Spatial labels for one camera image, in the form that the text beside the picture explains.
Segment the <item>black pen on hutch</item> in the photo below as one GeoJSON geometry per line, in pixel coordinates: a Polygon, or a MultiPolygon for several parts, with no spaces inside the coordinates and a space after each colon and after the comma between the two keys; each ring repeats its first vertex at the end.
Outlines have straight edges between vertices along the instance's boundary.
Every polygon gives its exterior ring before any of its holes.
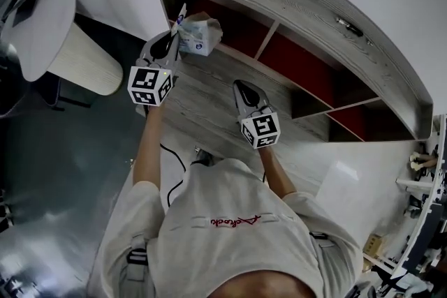
{"type": "Polygon", "coordinates": [[[343,19],[341,17],[336,17],[335,20],[340,25],[343,25],[346,28],[346,30],[348,30],[351,33],[355,34],[357,37],[361,38],[361,37],[364,36],[363,31],[361,31],[358,27],[356,27],[355,25],[351,24],[347,20],[345,20],[345,19],[343,19]]]}

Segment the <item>white tissues pack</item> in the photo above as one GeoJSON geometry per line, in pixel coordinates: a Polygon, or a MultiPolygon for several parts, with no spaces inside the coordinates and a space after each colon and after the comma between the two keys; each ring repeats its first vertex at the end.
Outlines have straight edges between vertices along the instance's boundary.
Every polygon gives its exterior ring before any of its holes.
{"type": "Polygon", "coordinates": [[[187,16],[184,3],[171,27],[171,34],[179,35],[179,51],[207,57],[221,42],[223,31],[217,19],[206,12],[187,16]]]}

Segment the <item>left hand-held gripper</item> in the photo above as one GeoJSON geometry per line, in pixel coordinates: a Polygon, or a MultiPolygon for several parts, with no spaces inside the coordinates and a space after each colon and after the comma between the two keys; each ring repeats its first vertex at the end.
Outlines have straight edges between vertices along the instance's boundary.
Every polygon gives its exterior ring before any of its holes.
{"type": "Polygon", "coordinates": [[[137,105],[160,106],[174,87],[179,34],[164,31],[143,46],[131,67],[128,93],[137,105]]]}

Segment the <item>person's shoe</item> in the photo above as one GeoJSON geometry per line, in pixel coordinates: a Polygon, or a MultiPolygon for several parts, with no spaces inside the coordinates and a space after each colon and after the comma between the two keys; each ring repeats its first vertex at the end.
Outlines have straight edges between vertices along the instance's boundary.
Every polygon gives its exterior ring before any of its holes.
{"type": "Polygon", "coordinates": [[[192,161],[192,163],[191,163],[192,165],[193,164],[201,164],[206,167],[214,165],[214,156],[211,153],[209,153],[199,147],[196,147],[195,150],[196,150],[196,157],[192,161]]]}

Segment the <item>large cardboard box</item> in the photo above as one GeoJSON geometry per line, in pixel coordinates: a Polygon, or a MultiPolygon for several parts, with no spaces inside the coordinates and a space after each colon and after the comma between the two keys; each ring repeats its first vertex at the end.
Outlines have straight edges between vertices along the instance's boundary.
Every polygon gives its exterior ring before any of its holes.
{"type": "Polygon", "coordinates": [[[367,241],[363,247],[363,253],[366,253],[369,256],[377,256],[381,247],[383,246],[383,237],[374,233],[371,233],[368,236],[367,241]]]}

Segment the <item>black tablet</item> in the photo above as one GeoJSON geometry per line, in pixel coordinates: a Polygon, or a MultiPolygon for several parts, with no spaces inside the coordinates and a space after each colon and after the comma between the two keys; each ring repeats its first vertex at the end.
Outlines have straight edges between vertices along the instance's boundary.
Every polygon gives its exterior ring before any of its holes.
{"type": "Polygon", "coordinates": [[[29,19],[33,13],[34,8],[36,7],[38,0],[20,0],[15,5],[14,9],[16,10],[15,17],[13,19],[13,27],[17,26],[23,21],[29,19]]]}

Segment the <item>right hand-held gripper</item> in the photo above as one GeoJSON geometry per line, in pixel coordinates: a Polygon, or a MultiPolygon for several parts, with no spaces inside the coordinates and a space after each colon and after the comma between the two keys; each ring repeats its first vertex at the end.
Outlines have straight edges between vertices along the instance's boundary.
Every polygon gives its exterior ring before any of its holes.
{"type": "Polygon", "coordinates": [[[233,94],[240,131],[250,146],[260,149],[276,144],[281,134],[279,119],[266,93],[251,82],[235,80],[233,94]]]}

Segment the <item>person's beige shirt torso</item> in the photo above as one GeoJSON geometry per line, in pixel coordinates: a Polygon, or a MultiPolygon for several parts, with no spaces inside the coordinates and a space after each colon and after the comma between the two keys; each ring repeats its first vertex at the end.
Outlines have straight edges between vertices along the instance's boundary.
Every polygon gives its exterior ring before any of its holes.
{"type": "Polygon", "coordinates": [[[316,298],[344,298],[362,269],[355,239],[307,193],[275,195],[242,162],[194,164],[168,209],[141,181],[105,246],[108,298],[207,298],[231,278],[278,271],[316,298]]]}

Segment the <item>person's right forearm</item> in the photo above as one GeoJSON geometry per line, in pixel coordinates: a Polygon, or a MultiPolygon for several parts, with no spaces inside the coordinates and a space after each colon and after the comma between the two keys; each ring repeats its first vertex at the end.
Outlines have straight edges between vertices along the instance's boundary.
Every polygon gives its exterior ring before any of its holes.
{"type": "Polygon", "coordinates": [[[261,147],[258,152],[270,189],[281,199],[297,193],[295,185],[289,179],[272,147],[261,147]]]}

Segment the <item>white round pedestal table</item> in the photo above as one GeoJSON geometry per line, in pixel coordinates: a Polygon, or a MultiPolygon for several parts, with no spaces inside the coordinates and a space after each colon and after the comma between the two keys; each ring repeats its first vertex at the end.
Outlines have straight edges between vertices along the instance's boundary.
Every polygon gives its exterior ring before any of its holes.
{"type": "Polygon", "coordinates": [[[38,0],[33,15],[15,27],[14,7],[0,39],[15,51],[25,80],[52,73],[101,96],[120,88],[122,66],[74,22],[76,0],[38,0]]]}

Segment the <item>white curved workbench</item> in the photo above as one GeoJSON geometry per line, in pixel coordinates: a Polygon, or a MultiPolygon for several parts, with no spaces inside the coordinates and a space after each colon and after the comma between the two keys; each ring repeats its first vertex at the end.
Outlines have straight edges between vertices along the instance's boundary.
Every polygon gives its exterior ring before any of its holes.
{"type": "Polygon", "coordinates": [[[409,237],[404,253],[397,266],[393,269],[392,278],[404,275],[408,271],[416,273],[416,267],[425,252],[435,230],[441,220],[444,210],[441,199],[447,195],[444,178],[447,173],[447,114],[440,116],[440,130],[438,142],[438,162],[434,172],[434,180],[430,183],[414,180],[397,179],[400,186],[417,191],[428,191],[429,196],[422,206],[422,211],[415,225],[413,233],[409,237]]]}

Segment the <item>person's left forearm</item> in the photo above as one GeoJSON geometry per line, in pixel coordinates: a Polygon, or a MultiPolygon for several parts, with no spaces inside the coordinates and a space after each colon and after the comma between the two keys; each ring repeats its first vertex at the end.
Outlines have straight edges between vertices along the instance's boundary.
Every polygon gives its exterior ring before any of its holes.
{"type": "Polygon", "coordinates": [[[133,165],[133,184],[141,181],[161,188],[161,134],[164,105],[151,107],[133,165]]]}

